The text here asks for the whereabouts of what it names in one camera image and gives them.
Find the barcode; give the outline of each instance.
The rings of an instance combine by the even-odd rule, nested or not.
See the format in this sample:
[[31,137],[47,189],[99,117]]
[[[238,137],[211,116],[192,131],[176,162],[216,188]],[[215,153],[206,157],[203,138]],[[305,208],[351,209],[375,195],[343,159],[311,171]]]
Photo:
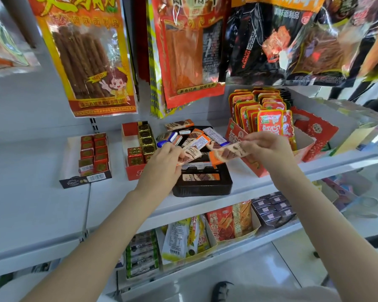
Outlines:
[[104,173],[87,176],[88,182],[94,182],[94,181],[103,180],[103,179],[106,179],[106,176]]
[[94,169],[94,166],[91,164],[91,165],[87,165],[87,166],[83,166],[83,167],[80,167],[80,172],[86,172],[86,171],[89,171],[91,169]]

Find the tile floor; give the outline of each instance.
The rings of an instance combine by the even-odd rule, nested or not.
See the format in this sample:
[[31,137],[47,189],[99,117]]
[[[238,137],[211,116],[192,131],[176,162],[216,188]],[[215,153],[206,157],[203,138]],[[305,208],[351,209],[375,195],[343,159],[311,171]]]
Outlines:
[[131,301],[209,302],[214,284],[220,281],[300,288],[277,249],[269,243]]

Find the black shoe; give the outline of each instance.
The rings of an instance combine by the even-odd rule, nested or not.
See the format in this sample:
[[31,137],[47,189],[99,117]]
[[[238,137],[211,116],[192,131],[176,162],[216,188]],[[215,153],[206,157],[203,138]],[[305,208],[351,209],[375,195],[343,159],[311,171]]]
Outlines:
[[227,281],[218,282],[214,285],[211,302],[224,302],[227,299],[229,291],[228,284],[233,285],[231,282]]

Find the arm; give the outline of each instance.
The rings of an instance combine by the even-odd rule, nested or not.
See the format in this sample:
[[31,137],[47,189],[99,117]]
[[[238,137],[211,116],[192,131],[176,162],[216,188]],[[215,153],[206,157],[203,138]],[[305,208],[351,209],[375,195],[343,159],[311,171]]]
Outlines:
[[181,153],[182,148],[171,143],[157,149],[135,190],[21,301],[95,302],[131,238],[181,175],[181,167],[176,166]]
[[378,301],[378,253],[297,166],[285,137],[246,136],[242,147],[294,207],[344,302]]

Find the person's left hand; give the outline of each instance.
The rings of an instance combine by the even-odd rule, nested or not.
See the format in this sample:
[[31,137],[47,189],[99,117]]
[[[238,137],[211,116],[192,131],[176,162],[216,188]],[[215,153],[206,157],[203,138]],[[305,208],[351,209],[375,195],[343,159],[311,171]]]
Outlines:
[[181,166],[176,166],[178,158],[185,155],[183,149],[172,143],[158,148],[144,167],[137,183],[136,191],[152,202],[160,204],[171,192],[181,175]]

